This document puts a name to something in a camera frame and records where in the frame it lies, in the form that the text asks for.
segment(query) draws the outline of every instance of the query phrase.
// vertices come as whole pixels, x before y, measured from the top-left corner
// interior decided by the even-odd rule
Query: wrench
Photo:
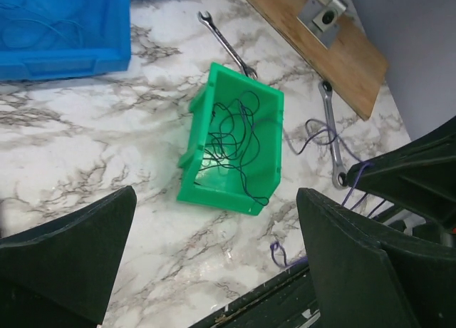
[[[333,184],[336,189],[345,189],[347,188],[347,184],[345,182],[347,170],[343,166],[341,150],[339,149],[339,141],[335,136],[335,134],[337,135],[337,131],[336,123],[334,121],[333,104],[331,102],[333,87],[328,81],[322,81],[318,85],[318,89],[320,90],[321,97],[323,98],[326,124],[331,129],[328,131],[328,139],[331,141],[330,149],[331,157],[333,159]]]
[[[258,79],[258,75],[255,69],[245,64],[242,58],[237,54],[233,47],[229,45],[228,41],[225,39],[225,37],[223,37],[222,33],[215,26],[214,22],[212,21],[211,14],[208,11],[206,11],[204,15],[203,13],[198,12],[198,19],[199,22],[205,25],[212,32],[215,38],[217,38],[227,53],[234,59],[236,64],[241,69],[242,73],[247,77],[253,78],[254,80]]]

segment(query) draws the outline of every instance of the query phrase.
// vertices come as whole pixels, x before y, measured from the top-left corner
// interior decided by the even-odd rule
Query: black cord
[[[242,99],[249,94],[253,95],[256,100],[254,111],[242,102]],[[259,97],[253,91],[243,92],[241,96],[233,99],[227,106],[220,102],[214,104],[211,125],[216,117],[225,117],[222,117],[218,127],[212,129],[207,134],[208,140],[204,148],[204,154],[208,157],[203,157],[203,165],[199,171],[210,168],[238,170],[242,188],[246,195],[256,203],[265,206],[269,203],[269,199],[264,196],[251,194],[247,186],[248,177],[243,170],[246,166],[252,164],[260,154],[261,144],[253,129],[255,122],[254,116],[259,109]],[[240,130],[240,134],[237,134],[240,137],[236,137],[234,132],[238,128],[239,123],[242,123],[242,129]],[[252,150],[252,146],[256,146],[257,149],[249,160],[245,160],[247,151]]]

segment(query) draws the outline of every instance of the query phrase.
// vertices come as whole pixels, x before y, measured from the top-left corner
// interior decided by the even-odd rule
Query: marble countertop
[[[304,254],[295,196],[315,188],[341,202],[327,147],[296,157],[283,144],[282,180],[258,217],[176,202],[192,116],[188,104],[216,61],[234,62],[197,20],[216,25],[285,94],[296,147],[304,122],[324,120],[319,76],[245,0],[133,0],[133,57],[125,73],[0,85],[0,198],[6,234],[65,215],[132,185],[138,206],[103,328],[186,328],[273,277],[269,245]],[[338,131],[361,158],[410,141],[387,86],[362,121],[336,94]],[[355,161],[342,151],[349,167]],[[349,200],[352,205],[362,194]],[[368,198],[366,213],[378,198]]]

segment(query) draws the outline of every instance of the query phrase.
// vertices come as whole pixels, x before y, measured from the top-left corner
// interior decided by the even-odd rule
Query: wire
[[[243,97],[246,94],[252,94],[256,100],[256,108],[255,110],[251,110],[250,108],[247,108],[244,105],[244,102],[242,101]],[[256,158],[258,158],[260,154],[260,142],[258,137],[255,134],[255,128],[260,124],[260,123],[265,123],[265,122],[271,122],[274,123],[278,126],[281,127],[285,141],[287,145],[290,147],[290,150],[295,154],[295,155],[300,155],[302,154],[307,146],[309,146],[309,143],[312,141],[317,145],[330,145],[332,142],[334,142],[335,139],[337,139],[341,145],[346,149],[348,154],[361,163],[360,170],[358,171],[356,178],[353,183],[353,187],[348,191],[347,195],[345,196],[342,206],[345,206],[347,203],[348,199],[350,196],[353,194],[354,189],[356,188],[362,173],[366,168],[369,168],[373,164],[371,162],[364,162],[362,161],[358,156],[356,156],[351,149],[347,146],[346,142],[344,139],[340,137],[337,132],[329,127],[326,123],[323,121],[320,121],[318,119],[308,119],[304,123],[304,128],[306,129],[306,133],[308,138],[304,142],[303,146],[301,149],[297,150],[293,146],[289,134],[285,131],[283,128],[283,125],[281,123],[278,123],[274,119],[271,118],[262,118],[255,122],[255,114],[258,112],[260,108],[260,100],[257,94],[253,91],[246,91],[241,94],[238,98],[235,98],[231,103],[229,103],[227,106],[224,105],[223,103],[215,103],[212,109],[212,118],[211,118],[211,125],[214,124],[215,118],[219,120],[219,125],[218,127],[216,126],[215,128],[211,129],[210,132],[208,132],[207,137],[209,140],[206,143],[204,154],[206,155],[203,157],[203,164],[204,161],[207,161],[209,164],[208,165],[203,165],[200,168],[199,171],[204,171],[210,168],[226,168],[226,169],[235,169],[239,171],[239,177],[242,183],[242,187],[244,192],[252,198],[255,202],[259,203],[260,205],[267,205],[269,203],[269,199],[266,197],[261,197],[261,196],[254,196],[250,193],[249,188],[247,187],[247,175],[243,171],[243,168],[247,166],[250,163],[253,163]],[[241,118],[242,120],[242,129],[239,130],[237,129],[237,120],[236,118]],[[319,129],[317,132],[313,132],[311,129],[311,124],[312,123],[317,123],[322,129]],[[328,141],[318,141],[316,140],[317,137],[319,137],[323,133],[331,133],[330,136],[332,136],[332,139]],[[250,160],[247,162],[244,161],[244,156],[246,155],[247,150],[249,149],[249,146],[251,146],[252,141],[255,142],[256,146],[256,152],[252,153],[252,157]],[[366,198],[368,194],[365,193],[361,199],[351,208],[352,210],[358,207]],[[373,212],[375,212],[378,207],[374,208],[374,210],[369,214],[372,215]],[[284,247],[280,244],[279,241],[275,241],[270,245],[271,249],[271,258],[274,261],[274,263],[279,266],[280,268],[287,268],[291,267],[297,264],[301,264],[304,262],[307,262],[307,256],[299,258],[293,262],[288,262],[286,260],[286,252]],[[276,252],[281,251],[283,255],[283,262],[280,263],[276,259]]]
[[[254,111],[244,105],[242,101],[247,94],[251,94],[256,100]],[[260,108],[260,100],[257,94],[253,91],[245,91],[235,98],[227,106],[223,103],[215,103],[212,108],[212,119],[211,125],[214,123],[216,117],[222,116],[218,127],[216,126],[210,132],[207,137],[210,139],[206,142],[204,148],[205,157],[203,157],[202,167],[199,172],[208,170],[210,168],[225,168],[235,169],[239,172],[239,177],[242,184],[242,189],[247,196],[253,201],[265,206],[269,203],[269,199],[265,196],[252,195],[248,187],[247,174],[243,168],[252,164],[260,154],[260,142],[254,132],[254,115]],[[242,129],[237,129],[236,118],[241,118]],[[247,151],[252,151],[256,147],[256,151],[251,153],[249,160],[246,159]]]
[[[373,213],[375,213],[377,211],[377,209],[380,208],[382,206],[382,204],[385,202],[386,202],[386,200],[383,200],[382,202],[378,203],[378,205],[375,208],[373,208],[371,210],[371,212],[368,214],[368,216],[366,216],[366,217],[370,218],[373,215]]]
[[[355,210],[366,198],[368,197],[367,193],[364,193],[363,197],[352,207],[350,210]]]
[[[11,50],[32,48],[45,38],[49,38],[49,32],[53,32],[55,34],[52,36],[53,41],[47,39],[46,43],[49,45],[40,46],[40,49],[50,49],[59,41],[64,42],[70,48],[84,48],[89,44],[96,46],[101,41],[106,44],[106,40],[102,36],[86,30],[79,23],[70,19],[84,13],[88,0],[69,1],[72,4],[75,2],[82,4],[76,10],[66,14],[65,18],[55,19],[51,11],[40,0],[0,0],[0,9],[4,10],[2,16],[6,19],[6,23],[0,30],[0,41]],[[33,16],[21,17],[24,16],[24,11]],[[18,36],[29,37],[31,33],[36,36],[27,43],[17,44]]]
[[[286,252],[285,252],[285,249],[282,245],[280,245],[280,242],[279,241],[275,241],[271,244],[271,246],[269,246],[271,248],[271,259],[272,261],[274,262],[274,264],[276,264],[278,267],[282,268],[282,269],[286,269],[287,267],[292,267],[294,265],[297,265],[297,264],[303,264],[305,262],[307,262],[307,256],[304,256],[304,257],[301,257],[293,262],[290,262],[288,263],[286,261]],[[281,250],[282,252],[282,255],[283,255],[283,258],[284,258],[284,263],[283,264],[280,264],[279,262],[277,262],[277,259],[276,259],[276,256],[275,256],[275,252],[277,250]]]

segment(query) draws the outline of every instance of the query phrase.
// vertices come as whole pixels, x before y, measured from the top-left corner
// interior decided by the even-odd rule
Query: purple cable
[[[304,256],[302,258],[299,258],[293,262],[290,262],[288,263],[286,261],[286,252],[285,252],[285,249],[282,245],[280,245],[280,242],[276,241],[276,242],[273,242],[270,246],[271,248],[271,258],[272,258],[272,261],[274,262],[275,265],[277,265],[278,267],[282,268],[282,269],[286,269],[287,267],[292,267],[294,265],[297,265],[297,264],[302,264],[302,263],[305,263],[307,262],[307,256]],[[275,252],[277,250],[281,250],[282,254],[284,255],[284,263],[283,264],[279,264],[279,262],[277,262],[276,260],[276,256],[275,256]]]
[[[378,203],[378,205],[375,208],[373,208],[371,210],[371,212],[368,214],[368,216],[366,216],[366,217],[370,218],[372,216],[372,214],[375,213],[377,211],[377,209],[380,208],[382,206],[382,204],[385,202],[386,202],[386,200],[383,200],[382,202]]]
[[[258,122],[255,123],[255,125],[257,125],[259,122],[261,121],[272,121],[274,123],[277,123],[276,121],[273,121],[272,119],[263,119],[263,120],[260,120]],[[324,126],[325,128],[323,130],[319,130],[318,132],[316,133],[312,133],[310,128],[309,128],[309,123],[311,122],[314,122],[314,123],[318,123],[319,125],[322,125]],[[342,206],[345,206],[345,204],[347,203],[348,199],[350,198],[351,194],[353,193],[354,189],[356,188],[356,185],[358,184],[360,178],[361,178],[361,175],[363,174],[364,170],[370,166],[373,166],[372,163],[370,162],[364,162],[362,161],[360,158],[358,158],[351,150],[350,148],[348,148],[346,142],[337,134],[337,132],[335,130],[333,130],[331,127],[329,127],[328,125],[326,125],[323,121],[320,121],[318,119],[309,119],[306,121],[306,123],[304,124],[304,127],[306,128],[306,132],[307,132],[307,135],[309,136],[309,138],[304,142],[304,146],[302,147],[302,149],[300,151],[297,151],[295,150],[294,146],[291,144],[291,139],[288,135],[288,133],[284,130],[284,137],[285,137],[285,141],[286,143],[288,144],[288,146],[290,147],[291,151],[295,154],[295,155],[300,155],[304,152],[304,150],[306,149],[307,145],[313,140],[315,139],[318,135],[324,133],[324,132],[331,132],[333,134],[333,139],[331,139],[330,141],[328,141],[327,143],[320,143],[318,141],[314,141],[315,144],[317,145],[330,145],[335,139],[339,139],[339,141],[341,142],[341,144],[343,145],[343,147],[346,149],[346,151],[348,152],[348,154],[355,160],[357,160],[359,163],[362,163],[362,166],[360,168],[360,170],[358,171],[358,174],[356,175],[356,178],[355,178],[355,182],[353,183],[353,187],[348,191],[347,195],[345,196],[345,199],[343,200],[342,202]],[[367,193],[365,193],[363,195],[363,197],[351,208],[351,210],[354,210],[356,207],[358,207],[364,200],[365,198],[368,196]],[[374,208],[374,210],[372,212],[370,212],[370,214],[368,215],[368,217],[370,217],[385,201],[383,201],[380,205],[378,205],[376,208]],[[301,263],[305,263],[307,262],[307,256],[305,257],[302,257],[302,258],[299,258],[293,262],[290,262],[288,263],[286,261],[286,252],[285,252],[285,249],[282,245],[280,245],[280,242],[279,241],[275,241],[271,244],[270,246],[271,248],[271,259],[272,261],[274,262],[275,265],[277,265],[278,267],[284,269],[284,268],[287,268],[287,267],[291,267],[291,266],[294,266],[294,265],[297,265],[297,264],[301,264]],[[277,260],[276,260],[276,257],[275,257],[275,252],[277,250],[281,250],[282,254],[284,255],[284,263],[283,264],[280,264]]]

